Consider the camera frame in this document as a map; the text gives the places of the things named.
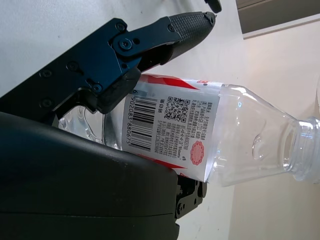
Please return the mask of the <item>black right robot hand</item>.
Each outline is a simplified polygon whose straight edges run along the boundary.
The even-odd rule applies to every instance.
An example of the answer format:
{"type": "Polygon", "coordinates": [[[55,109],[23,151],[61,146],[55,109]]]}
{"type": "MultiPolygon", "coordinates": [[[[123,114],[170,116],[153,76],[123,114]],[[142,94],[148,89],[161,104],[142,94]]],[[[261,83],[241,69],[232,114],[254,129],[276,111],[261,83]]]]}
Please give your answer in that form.
{"type": "Polygon", "coordinates": [[[58,128],[77,106],[109,113],[141,74],[212,31],[209,12],[186,12],[128,31],[113,18],[0,99],[3,240],[175,240],[176,220],[207,184],[58,128]]]}

